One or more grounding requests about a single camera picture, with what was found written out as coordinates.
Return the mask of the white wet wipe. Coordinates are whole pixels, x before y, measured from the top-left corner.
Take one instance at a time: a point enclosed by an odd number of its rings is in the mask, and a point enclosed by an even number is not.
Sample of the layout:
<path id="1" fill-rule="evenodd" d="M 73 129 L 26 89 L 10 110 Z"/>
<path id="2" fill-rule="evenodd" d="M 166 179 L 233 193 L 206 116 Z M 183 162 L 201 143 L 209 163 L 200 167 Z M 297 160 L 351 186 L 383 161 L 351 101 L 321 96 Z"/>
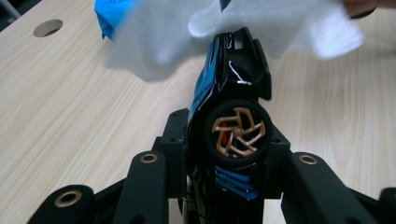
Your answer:
<path id="1" fill-rule="evenodd" d="M 364 40 L 340 0 L 139 0 L 115 29 L 105 65 L 166 79 L 206 53 L 215 35 L 244 26 L 272 57 L 301 51 L 331 59 Z"/>

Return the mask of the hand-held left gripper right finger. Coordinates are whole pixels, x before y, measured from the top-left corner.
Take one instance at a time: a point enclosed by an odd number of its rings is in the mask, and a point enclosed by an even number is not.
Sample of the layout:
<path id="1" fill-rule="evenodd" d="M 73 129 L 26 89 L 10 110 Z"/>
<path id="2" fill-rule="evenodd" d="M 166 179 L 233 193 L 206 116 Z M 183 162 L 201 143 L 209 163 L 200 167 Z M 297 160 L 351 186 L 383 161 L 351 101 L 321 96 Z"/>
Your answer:
<path id="1" fill-rule="evenodd" d="M 290 154 L 290 141 L 276 126 L 273 126 L 273 137 L 266 157 L 263 191 L 265 199 L 281 198 L 286 178 L 286 163 Z"/>

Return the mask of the blue wet wipes pack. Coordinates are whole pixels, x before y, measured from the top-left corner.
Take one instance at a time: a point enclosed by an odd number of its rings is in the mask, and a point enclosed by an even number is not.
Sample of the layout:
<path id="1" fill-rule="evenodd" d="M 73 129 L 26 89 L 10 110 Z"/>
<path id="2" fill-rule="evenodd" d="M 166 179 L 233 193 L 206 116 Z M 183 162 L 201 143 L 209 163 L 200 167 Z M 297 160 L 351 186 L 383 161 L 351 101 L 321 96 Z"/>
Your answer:
<path id="1" fill-rule="evenodd" d="M 112 39 L 115 29 L 120 25 L 126 13 L 134 8 L 140 0 L 95 0 L 96 14 L 102 38 Z"/>

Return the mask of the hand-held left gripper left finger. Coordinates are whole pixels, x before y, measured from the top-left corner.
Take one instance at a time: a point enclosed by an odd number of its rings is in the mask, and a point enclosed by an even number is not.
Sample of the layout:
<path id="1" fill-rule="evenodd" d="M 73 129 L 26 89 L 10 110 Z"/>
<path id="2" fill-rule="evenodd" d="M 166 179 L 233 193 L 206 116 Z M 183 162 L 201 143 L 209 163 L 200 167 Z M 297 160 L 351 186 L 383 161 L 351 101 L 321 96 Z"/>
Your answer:
<path id="1" fill-rule="evenodd" d="M 163 135 L 155 140 L 155 144 L 166 159 L 167 197 L 183 198 L 186 195 L 187 168 L 187 108 L 172 112 L 164 127 Z"/>

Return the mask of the blue and black toy car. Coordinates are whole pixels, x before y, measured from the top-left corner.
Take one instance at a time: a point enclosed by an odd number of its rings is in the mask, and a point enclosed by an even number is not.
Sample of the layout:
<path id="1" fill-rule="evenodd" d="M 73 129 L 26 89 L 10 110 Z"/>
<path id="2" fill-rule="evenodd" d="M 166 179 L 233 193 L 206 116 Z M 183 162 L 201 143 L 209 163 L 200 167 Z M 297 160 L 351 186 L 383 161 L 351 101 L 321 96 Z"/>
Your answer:
<path id="1" fill-rule="evenodd" d="M 262 186 L 273 123 L 260 105 L 272 96 L 259 40 L 248 28 L 216 35 L 196 82 L 188 118 L 188 196 L 200 224 L 262 222 Z"/>

